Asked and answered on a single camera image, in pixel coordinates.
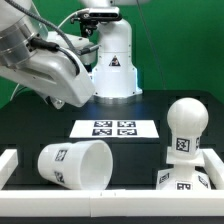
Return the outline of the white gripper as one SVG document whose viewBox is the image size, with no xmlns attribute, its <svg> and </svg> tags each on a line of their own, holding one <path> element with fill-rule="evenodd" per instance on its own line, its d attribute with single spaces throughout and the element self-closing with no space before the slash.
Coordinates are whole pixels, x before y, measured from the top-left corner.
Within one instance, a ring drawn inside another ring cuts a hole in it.
<svg viewBox="0 0 224 224">
<path fill-rule="evenodd" d="M 0 76 L 50 96 L 49 103 L 57 110 L 65 103 L 82 107 L 95 88 L 79 58 L 68 49 L 66 52 L 75 59 L 79 73 L 74 63 L 62 52 L 39 50 L 20 69 L 0 66 Z"/>
</svg>

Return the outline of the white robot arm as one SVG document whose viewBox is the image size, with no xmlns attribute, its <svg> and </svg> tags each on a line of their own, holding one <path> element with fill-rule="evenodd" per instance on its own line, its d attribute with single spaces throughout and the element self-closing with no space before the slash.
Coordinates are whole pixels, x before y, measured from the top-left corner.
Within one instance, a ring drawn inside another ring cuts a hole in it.
<svg viewBox="0 0 224 224">
<path fill-rule="evenodd" d="M 90 98 L 125 103 L 142 90 L 132 64 L 132 30 L 119 7 L 135 0 L 79 0 L 68 19 L 81 34 L 43 19 L 32 0 L 0 0 L 0 77 L 36 91 L 56 108 Z"/>
</svg>

